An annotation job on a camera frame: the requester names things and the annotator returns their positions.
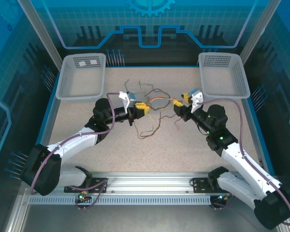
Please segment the yellow component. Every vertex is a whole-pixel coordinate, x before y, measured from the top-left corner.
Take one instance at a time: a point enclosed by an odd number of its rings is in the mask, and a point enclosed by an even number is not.
[[[179,107],[184,106],[183,103],[181,103],[181,102],[178,101],[178,100],[173,100],[173,104],[174,104],[174,105],[177,105],[177,106],[179,106]]]
[[[144,114],[147,114],[149,112],[149,109],[150,109],[149,106],[144,102],[137,102],[135,104],[135,107],[139,110],[144,110]]]
[[[189,104],[188,98],[189,98],[189,94],[188,93],[184,93],[183,94],[183,99],[184,99],[185,102],[187,102]]]

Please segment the perforated basket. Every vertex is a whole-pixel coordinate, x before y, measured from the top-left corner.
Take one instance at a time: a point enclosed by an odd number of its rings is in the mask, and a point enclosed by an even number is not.
[[[90,101],[104,90],[105,54],[87,53],[66,56],[63,60],[56,97],[68,101]]]
[[[245,99],[250,96],[247,77],[239,55],[220,52],[199,54],[201,83],[206,99]]]

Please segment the gear graphic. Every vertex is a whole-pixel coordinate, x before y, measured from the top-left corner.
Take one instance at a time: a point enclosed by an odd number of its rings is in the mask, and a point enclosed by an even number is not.
[[[13,23],[19,14],[17,0],[0,0],[0,15],[8,24]]]
[[[164,14],[165,9],[170,9],[171,4],[175,0],[127,0],[130,10],[135,10],[135,13],[141,13],[141,16],[152,15],[158,16],[159,13]]]

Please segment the purple cable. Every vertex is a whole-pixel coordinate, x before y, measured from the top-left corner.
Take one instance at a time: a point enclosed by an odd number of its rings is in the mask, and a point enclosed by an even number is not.
[[[101,188],[101,190],[100,190],[100,192],[99,192],[97,198],[93,201],[93,203],[92,203],[90,206],[88,206],[88,207],[84,207],[84,210],[86,210],[86,209],[90,209],[91,207],[93,207],[93,205],[98,201],[98,199],[99,199],[101,193],[103,192],[103,189],[104,189],[105,186],[106,186],[106,182],[107,182],[107,180],[103,180],[103,181],[101,181],[100,183],[98,183],[98,184],[96,184],[96,185],[94,185],[94,186],[91,186],[91,187],[89,187],[89,188],[76,188],[76,187],[74,187],[74,186],[70,186],[70,187],[73,188],[73,189],[76,189],[76,190],[90,190],[90,189],[96,188],[96,187],[100,186],[101,184],[103,184],[103,186],[102,186],[102,188]],[[75,201],[75,206],[78,208],[78,210],[81,209],[80,207],[78,207],[77,201]]]
[[[77,138],[77,137],[81,137],[81,136],[83,136],[83,135],[94,135],[94,134],[106,134],[106,133],[108,133],[108,132],[110,132],[112,129],[113,129],[113,127],[114,127],[114,125],[115,125],[115,111],[114,111],[114,107],[113,107],[113,104],[112,104],[112,101],[111,101],[111,99],[110,99],[110,95],[119,95],[119,93],[107,93],[106,94],[106,97],[107,97],[107,99],[108,99],[108,101],[109,101],[109,103],[110,103],[110,107],[111,107],[111,111],[112,111],[112,125],[111,125],[111,127],[110,127],[110,129],[108,129],[108,130],[106,130],[106,131],[101,131],[101,132],[86,132],[86,133],[82,133],[82,134],[76,134],[76,135],[73,135],[73,136],[71,136],[70,138],[67,138],[67,139],[65,139],[64,141],[62,141],[54,150],[52,150],[49,154],[48,154],[48,156],[44,159],[44,161],[42,162],[42,164],[40,165],[40,167],[39,167],[39,169],[38,169],[38,171],[37,171],[37,173],[36,173],[36,175],[35,175],[35,177],[34,177],[34,179],[33,179],[33,182],[32,182],[32,184],[31,184],[31,188],[30,188],[30,192],[31,192],[31,194],[33,194],[34,192],[33,192],[33,190],[34,190],[34,186],[35,186],[35,184],[36,184],[36,182],[37,182],[37,179],[38,179],[38,177],[39,177],[39,175],[40,175],[40,173],[41,173],[41,171],[42,171],[42,169],[43,169],[43,167],[46,165],[46,163],[47,163],[47,161],[49,160],[49,158],[57,151],[57,150],[59,150],[59,148],[62,146],[62,145],[64,145],[66,142],[68,142],[68,141],[70,141],[71,139],[74,139],[74,138]]]
[[[218,206],[220,206],[221,207],[221,209],[226,209],[229,205],[227,205],[227,206],[224,206],[224,205],[222,205],[222,204],[219,204],[219,203],[214,203],[215,205],[218,205]],[[235,209],[231,209],[231,208],[229,208],[230,210],[232,210],[232,211],[234,211],[234,212],[236,212],[237,214],[239,214],[239,215],[241,215],[250,225],[252,225],[257,231],[260,231],[244,214],[242,214],[241,212],[239,212],[239,211],[237,211],[237,210],[235,210]]]
[[[288,201],[288,199],[285,197],[285,195],[279,190],[279,188],[277,188],[273,183],[272,181],[267,178],[266,175],[264,175],[246,156],[245,156],[245,153],[244,153],[244,149],[243,149],[243,129],[244,129],[244,124],[243,124],[243,113],[242,113],[242,109],[241,109],[241,106],[233,99],[229,99],[229,98],[219,98],[219,99],[215,99],[215,100],[211,100],[211,101],[206,101],[206,102],[202,102],[202,103],[198,103],[198,105],[205,105],[205,104],[210,104],[210,103],[213,103],[213,102],[219,102],[219,101],[229,101],[229,102],[233,102],[236,106],[237,106],[237,109],[240,113],[240,124],[241,124],[241,127],[240,127],[240,139],[239,139],[239,145],[240,145],[240,150],[241,150],[241,154],[242,156],[244,157],[244,159],[247,161],[247,163],[260,175],[263,177],[264,180],[267,181],[267,183],[269,183],[277,192],[278,194],[281,196],[281,198],[284,200],[284,202],[286,203],[289,211],[290,211],[290,203]],[[286,226],[290,226],[290,223],[288,222],[283,222],[284,225]]]

